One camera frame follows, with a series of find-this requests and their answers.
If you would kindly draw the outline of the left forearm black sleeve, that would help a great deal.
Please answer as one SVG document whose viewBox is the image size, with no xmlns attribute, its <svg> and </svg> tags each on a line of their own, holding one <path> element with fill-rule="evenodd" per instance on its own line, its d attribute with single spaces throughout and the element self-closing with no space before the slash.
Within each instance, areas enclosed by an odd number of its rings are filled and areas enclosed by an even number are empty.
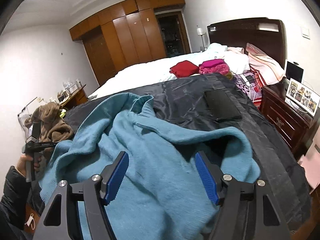
<svg viewBox="0 0 320 240">
<path fill-rule="evenodd" d="M 31 183 L 16 170 L 9 168 L 1 198 L 1 239 L 33 239 L 24 230 L 26 203 Z"/>
</svg>

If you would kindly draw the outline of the person's left hand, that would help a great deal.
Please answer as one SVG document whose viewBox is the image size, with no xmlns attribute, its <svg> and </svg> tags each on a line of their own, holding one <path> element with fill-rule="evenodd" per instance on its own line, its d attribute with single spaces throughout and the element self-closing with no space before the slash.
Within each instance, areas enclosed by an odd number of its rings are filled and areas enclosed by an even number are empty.
<svg viewBox="0 0 320 240">
<path fill-rule="evenodd" d="M 26 169 L 26 164 L 27 162 L 31 162 L 33 160 L 33 158 L 29 155 L 25 155 L 22 154 L 15 166 L 16 170 L 23 175 L 24 177 L 26 177 L 27 174 L 27 169 Z M 39 172 L 40 170 L 40 161 L 41 161 L 41 157 L 39 157 L 36 161 L 34 161 L 34 170 L 36 172 Z"/>
</svg>

